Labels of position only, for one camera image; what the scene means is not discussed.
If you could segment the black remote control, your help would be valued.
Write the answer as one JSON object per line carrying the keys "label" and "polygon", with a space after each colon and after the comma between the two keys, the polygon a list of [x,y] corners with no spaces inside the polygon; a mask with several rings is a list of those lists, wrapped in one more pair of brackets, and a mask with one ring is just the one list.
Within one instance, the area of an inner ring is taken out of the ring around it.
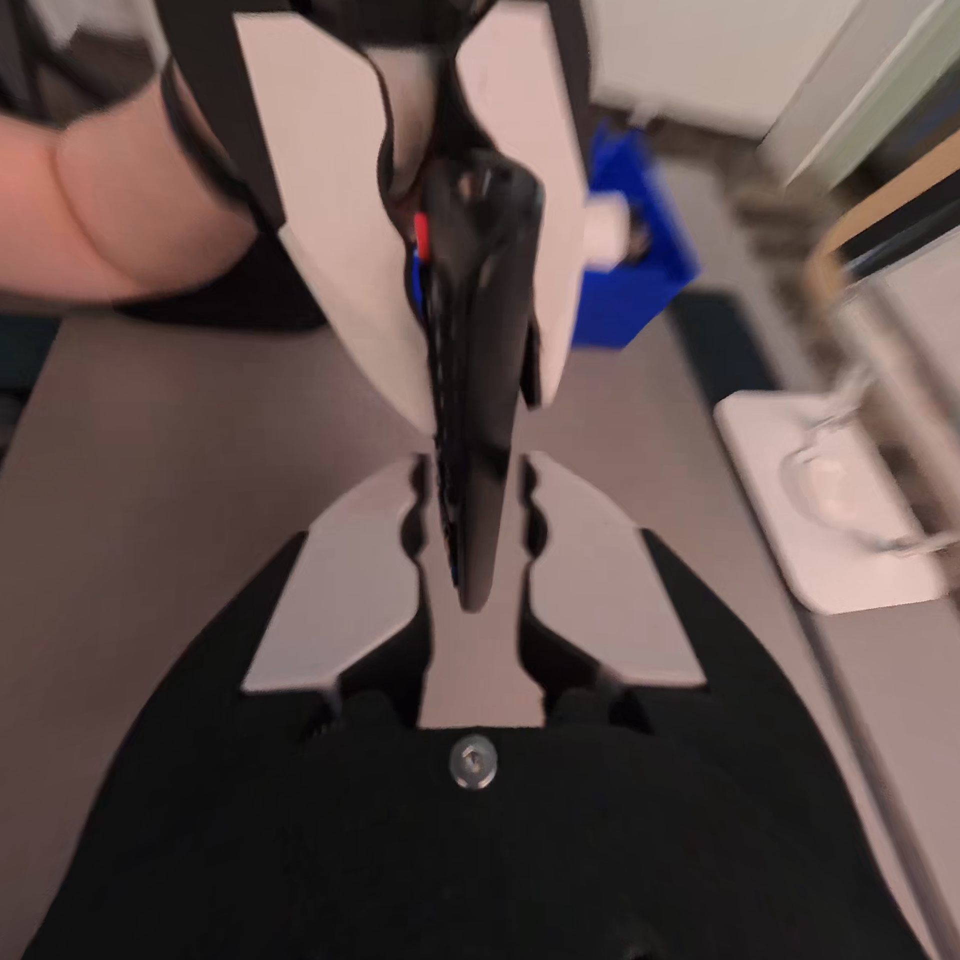
{"label": "black remote control", "polygon": [[414,216],[438,516],[451,582],[470,614],[493,586],[514,423],[526,370],[537,362],[544,199],[527,168],[474,147],[432,162]]}

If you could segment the white tablet stand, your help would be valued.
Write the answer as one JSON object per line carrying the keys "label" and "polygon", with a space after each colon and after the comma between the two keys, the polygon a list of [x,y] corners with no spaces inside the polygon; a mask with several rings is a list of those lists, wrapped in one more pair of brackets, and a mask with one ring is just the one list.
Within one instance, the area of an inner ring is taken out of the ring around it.
{"label": "white tablet stand", "polygon": [[713,411],[790,592],[820,616],[923,604],[950,590],[935,556],[958,535],[923,530],[859,422],[875,380],[852,364],[830,390],[738,390]]}

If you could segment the white round container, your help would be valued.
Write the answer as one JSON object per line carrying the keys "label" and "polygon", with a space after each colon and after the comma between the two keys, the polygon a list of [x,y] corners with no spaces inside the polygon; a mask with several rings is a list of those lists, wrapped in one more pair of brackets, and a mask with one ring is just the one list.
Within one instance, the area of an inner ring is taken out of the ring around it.
{"label": "white round container", "polygon": [[652,247],[652,231],[641,206],[622,192],[590,194],[584,208],[583,265],[589,272],[633,268]]}

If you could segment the blue plastic bin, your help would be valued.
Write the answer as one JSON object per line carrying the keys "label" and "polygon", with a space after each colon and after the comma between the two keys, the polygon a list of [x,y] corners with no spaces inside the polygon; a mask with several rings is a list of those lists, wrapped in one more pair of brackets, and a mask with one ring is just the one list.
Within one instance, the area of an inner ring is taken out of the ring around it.
{"label": "blue plastic bin", "polygon": [[642,210],[652,232],[647,256],[632,268],[583,265],[574,350],[621,351],[700,274],[700,261],[661,167],[643,133],[601,121],[591,141],[588,192],[618,191]]}

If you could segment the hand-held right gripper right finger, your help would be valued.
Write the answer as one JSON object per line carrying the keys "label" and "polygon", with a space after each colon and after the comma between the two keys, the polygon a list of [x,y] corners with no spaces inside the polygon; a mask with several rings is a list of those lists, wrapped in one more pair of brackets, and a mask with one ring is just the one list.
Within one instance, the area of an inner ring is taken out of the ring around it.
{"label": "hand-held right gripper right finger", "polygon": [[524,458],[518,650],[543,692],[706,685],[641,529],[543,452]]}

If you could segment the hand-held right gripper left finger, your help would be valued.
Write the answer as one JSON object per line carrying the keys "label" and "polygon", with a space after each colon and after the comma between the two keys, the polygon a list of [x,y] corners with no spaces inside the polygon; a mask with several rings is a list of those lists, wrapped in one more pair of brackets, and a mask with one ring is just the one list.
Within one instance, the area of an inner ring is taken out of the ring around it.
{"label": "hand-held right gripper left finger", "polygon": [[347,695],[349,672],[411,624],[421,606],[421,532],[429,463],[390,462],[311,523],[246,676],[246,694]]}

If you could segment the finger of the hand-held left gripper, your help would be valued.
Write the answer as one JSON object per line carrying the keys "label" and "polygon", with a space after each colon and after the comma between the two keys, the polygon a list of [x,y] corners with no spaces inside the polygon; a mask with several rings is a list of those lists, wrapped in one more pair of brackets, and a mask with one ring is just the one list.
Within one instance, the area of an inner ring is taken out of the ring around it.
{"label": "finger of the hand-held left gripper", "polygon": [[538,333],[535,406],[555,399],[579,308],[587,174],[546,2],[494,2],[455,57],[465,102],[508,159],[539,181],[541,228],[533,278]]}
{"label": "finger of the hand-held left gripper", "polygon": [[235,13],[234,28],[285,216],[279,239],[360,372],[430,436],[426,335],[380,190],[378,71],[297,13]]}

